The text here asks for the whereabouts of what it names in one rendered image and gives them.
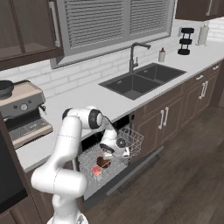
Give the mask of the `red cup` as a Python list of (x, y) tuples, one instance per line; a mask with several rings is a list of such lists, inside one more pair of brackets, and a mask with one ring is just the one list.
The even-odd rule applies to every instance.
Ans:
[(91, 169), (94, 176), (100, 176), (102, 174), (102, 168), (98, 165), (93, 166)]

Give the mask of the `dark grey tap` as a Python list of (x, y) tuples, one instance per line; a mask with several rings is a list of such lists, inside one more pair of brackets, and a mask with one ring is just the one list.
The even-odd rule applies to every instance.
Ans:
[(130, 59), (129, 59), (129, 72), (132, 74), (134, 71), (135, 67), (138, 67), (138, 62), (137, 62), (137, 57), (136, 57), (136, 62), (134, 61), (134, 48), (136, 46), (142, 46), (147, 48), (148, 50), (151, 48), (150, 44), (144, 44), (144, 43), (138, 43), (135, 42), (131, 45), (130, 47)]

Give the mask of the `dark double sink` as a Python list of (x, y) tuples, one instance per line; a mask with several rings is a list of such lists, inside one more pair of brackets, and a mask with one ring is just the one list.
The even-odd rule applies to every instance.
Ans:
[(133, 73), (126, 73), (104, 81), (100, 83), (100, 86), (128, 99), (136, 100), (185, 73), (186, 71), (177, 68), (151, 63), (136, 69)]

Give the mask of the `black tiered stand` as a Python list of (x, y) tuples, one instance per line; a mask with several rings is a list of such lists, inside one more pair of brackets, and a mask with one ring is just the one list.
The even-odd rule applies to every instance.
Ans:
[(179, 43), (181, 44), (181, 47), (178, 49), (179, 55), (189, 55), (189, 45), (193, 42), (191, 39), (191, 35), (194, 33), (193, 28), (183, 27), (181, 29), (181, 33), (183, 34), (183, 37), (179, 40)]

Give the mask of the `white soap bottle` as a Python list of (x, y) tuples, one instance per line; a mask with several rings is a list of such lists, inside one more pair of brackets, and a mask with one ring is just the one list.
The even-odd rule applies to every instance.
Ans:
[(163, 47), (159, 51), (158, 62), (165, 62), (165, 49)]

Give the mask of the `black panel with brown frame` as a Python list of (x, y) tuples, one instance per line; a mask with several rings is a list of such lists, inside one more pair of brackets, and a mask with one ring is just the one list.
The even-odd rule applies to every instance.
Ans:
[(0, 214), (27, 197), (12, 151), (9, 133), (0, 116)]

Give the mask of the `brown wall cupboard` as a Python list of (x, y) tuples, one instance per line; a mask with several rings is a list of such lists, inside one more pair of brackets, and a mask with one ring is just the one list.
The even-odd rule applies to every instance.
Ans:
[(224, 0), (213, 0), (211, 16), (207, 17), (207, 9), (210, 0), (178, 0), (176, 19), (191, 21), (207, 21), (224, 17)]

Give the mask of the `grey window with blinds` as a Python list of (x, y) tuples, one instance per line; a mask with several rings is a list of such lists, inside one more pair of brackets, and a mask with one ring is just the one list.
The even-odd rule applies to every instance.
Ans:
[(150, 43), (172, 32), (176, 0), (56, 0), (64, 54), (53, 69)]

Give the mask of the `white paper towel roll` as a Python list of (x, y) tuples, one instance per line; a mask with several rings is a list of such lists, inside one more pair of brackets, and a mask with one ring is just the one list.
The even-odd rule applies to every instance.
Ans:
[(207, 34), (209, 31), (209, 27), (207, 25), (203, 25), (200, 27), (198, 45), (204, 45), (207, 42)]

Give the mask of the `brown bowl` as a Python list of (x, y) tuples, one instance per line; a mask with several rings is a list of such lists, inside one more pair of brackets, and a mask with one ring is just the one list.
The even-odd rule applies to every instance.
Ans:
[(96, 163), (101, 168), (107, 169), (111, 165), (111, 160), (110, 159), (104, 159), (103, 157), (98, 157)]

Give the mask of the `grey dishwasher door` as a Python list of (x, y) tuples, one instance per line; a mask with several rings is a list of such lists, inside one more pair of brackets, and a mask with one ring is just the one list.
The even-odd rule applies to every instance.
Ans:
[(124, 187), (129, 183), (142, 169), (144, 169), (150, 162), (155, 159), (155, 156), (164, 149), (164, 146), (160, 146), (150, 154), (140, 158), (133, 164), (121, 165), (113, 174), (109, 174), (107, 177), (103, 177), (101, 182), (91, 181), (87, 191), (84, 194), (84, 200), (89, 201), (93, 199), (99, 199), (100, 197), (109, 196), (118, 187)]

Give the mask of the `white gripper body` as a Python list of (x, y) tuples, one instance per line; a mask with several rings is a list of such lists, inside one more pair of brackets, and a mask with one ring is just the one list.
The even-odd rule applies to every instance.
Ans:
[(109, 151), (105, 151), (102, 155), (104, 160), (110, 160), (114, 158), (114, 154), (112, 152)]

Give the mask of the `brown false drawer front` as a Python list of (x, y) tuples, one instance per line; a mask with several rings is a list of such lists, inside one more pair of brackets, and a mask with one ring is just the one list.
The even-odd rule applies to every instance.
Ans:
[(183, 84), (176, 86), (175, 88), (169, 90), (168, 92), (161, 94), (156, 99), (148, 102), (144, 106), (144, 115), (147, 116), (148, 114), (158, 110), (160, 107), (162, 107), (167, 102), (173, 100), (174, 98), (181, 95), (183, 92)]

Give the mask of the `brown glass-front wall cupboard door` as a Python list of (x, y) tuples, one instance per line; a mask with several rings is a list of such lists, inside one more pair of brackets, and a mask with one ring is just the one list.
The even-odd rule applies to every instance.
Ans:
[[(49, 2), (55, 3), (60, 47)], [(57, 0), (0, 0), (0, 71), (63, 55)]]

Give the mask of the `brown base cupboard door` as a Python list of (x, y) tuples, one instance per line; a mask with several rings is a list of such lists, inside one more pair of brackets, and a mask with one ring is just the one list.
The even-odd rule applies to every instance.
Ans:
[(146, 115), (141, 121), (135, 124), (135, 131), (143, 136), (141, 149), (135, 156), (135, 161), (150, 154), (157, 148), (159, 126), (163, 117), (164, 110), (160, 108), (151, 115)]
[(169, 114), (166, 126), (163, 125), (161, 143), (164, 144), (178, 129), (180, 114), (183, 106), (183, 97), (170, 102), (166, 107), (169, 107)]
[(191, 89), (186, 96), (185, 101), (185, 110), (183, 114), (182, 124), (186, 125), (190, 120), (192, 120), (195, 116), (198, 102), (199, 102), (199, 96), (201, 93), (202, 84), (199, 86)]
[(199, 110), (198, 110), (199, 113), (202, 112), (209, 105), (209, 102), (212, 97), (212, 93), (214, 91), (214, 85), (215, 85), (216, 79), (217, 79), (217, 76), (215, 75), (214, 77), (206, 80), (208, 81), (206, 95), (204, 98), (202, 97), (202, 99), (199, 99)]

